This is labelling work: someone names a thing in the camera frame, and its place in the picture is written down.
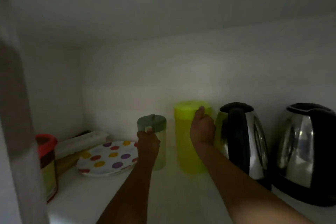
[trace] electric kettle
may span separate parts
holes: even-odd
[[[229,103],[219,109],[214,146],[233,164],[268,190],[267,146],[254,108],[245,103]]]
[[[272,183],[297,200],[336,204],[336,114],[310,103],[287,107],[276,132]]]

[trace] white wall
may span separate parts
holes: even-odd
[[[296,102],[336,110],[336,15],[132,41],[83,51],[85,116],[91,128],[135,139],[137,119],[169,119],[181,100],[252,105],[269,140]]]
[[[78,50],[27,39],[20,43],[35,132],[64,140],[85,130]]]

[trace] polka dot plate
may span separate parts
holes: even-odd
[[[116,141],[84,152],[77,161],[77,169],[86,176],[109,176],[132,168],[137,160],[137,143]]]

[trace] green pitcher lid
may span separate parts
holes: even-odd
[[[138,130],[145,131],[146,127],[152,127],[153,131],[160,132],[166,128],[167,120],[164,116],[151,114],[138,119]]]

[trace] black kettle handle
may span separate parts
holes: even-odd
[[[336,197],[336,115],[323,109],[309,111],[314,133],[314,167],[311,189]]]
[[[227,116],[227,147],[229,160],[244,171],[250,172],[250,140],[245,111],[232,108]]]

